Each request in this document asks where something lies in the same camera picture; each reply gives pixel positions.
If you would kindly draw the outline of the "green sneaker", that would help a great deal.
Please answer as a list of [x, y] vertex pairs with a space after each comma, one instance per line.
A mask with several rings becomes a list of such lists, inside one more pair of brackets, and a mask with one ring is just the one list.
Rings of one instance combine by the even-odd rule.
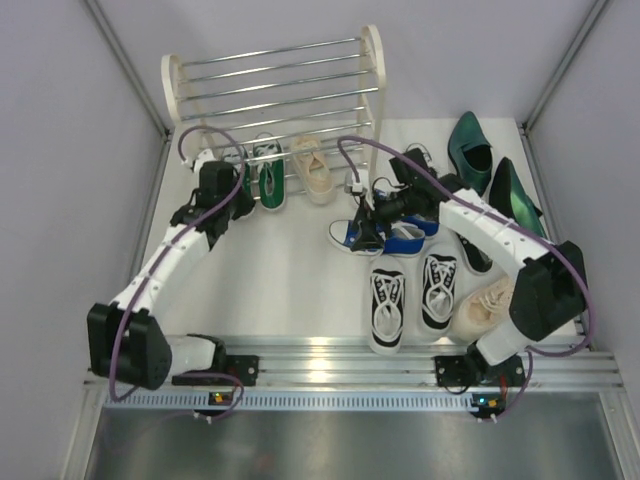
[[238, 149], [227, 147], [222, 151], [222, 160], [231, 163], [238, 173], [242, 173], [242, 188], [252, 197], [251, 165], [246, 148], [244, 146], [240, 146]]
[[257, 143], [252, 147], [254, 159], [268, 157], [264, 162], [258, 162], [258, 189], [263, 207], [269, 211], [276, 211], [284, 206], [286, 200], [285, 161], [283, 149], [278, 140], [271, 140], [272, 135], [262, 132], [257, 137]]

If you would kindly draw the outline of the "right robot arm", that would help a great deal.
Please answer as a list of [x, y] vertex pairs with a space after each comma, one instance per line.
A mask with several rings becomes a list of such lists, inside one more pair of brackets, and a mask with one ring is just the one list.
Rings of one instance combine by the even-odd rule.
[[377, 193], [365, 170], [350, 168], [346, 191], [358, 198], [354, 252], [382, 246], [394, 222], [410, 215], [435, 219], [488, 255], [514, 283], [505, 320], [460, 356], [460, 378], [487, 386], [520, 366], [519, 353], [583, 312], [592, 299], [580, 248], [555, 245], [485, 203], [459, 176], [437, 177], [425, 161], [397, 151], [390, 164], [399, 186]]

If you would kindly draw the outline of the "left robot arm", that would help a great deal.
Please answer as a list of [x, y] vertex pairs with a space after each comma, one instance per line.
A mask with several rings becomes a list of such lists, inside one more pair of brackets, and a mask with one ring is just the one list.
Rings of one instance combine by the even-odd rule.
[[174, 212], [156, 251], [110, 303], [87, 315], [90, 369], [111, 384], [156, 390], [193, 372], [215, 386], [227, 376], [221, 340], [205, 334], [167, 334], [162, 327], [174, 296], [226, 233], [249, 215], [255, 201], [242, 187], [237, 155], [217, 159], [205, 150], [193, 161], [198, 185]]

